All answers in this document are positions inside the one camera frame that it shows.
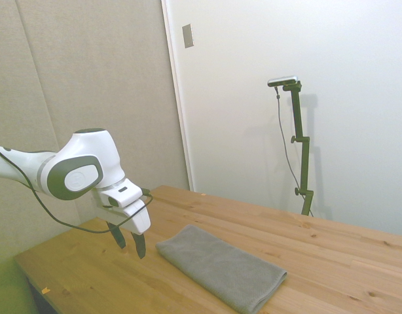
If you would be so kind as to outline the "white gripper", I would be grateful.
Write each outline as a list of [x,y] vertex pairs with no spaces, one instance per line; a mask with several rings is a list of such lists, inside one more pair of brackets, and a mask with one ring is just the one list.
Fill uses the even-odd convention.
[[107,221],[107,227],[121,249],[126,247],[126,240],[117,225],[132,232],[138,257],[140,259],[145,257],[146,243],[143,233],[150,228],[151,221],[146,204],[141,199],[136,200],[125,208],[97,208],[96,212],[98,217]]

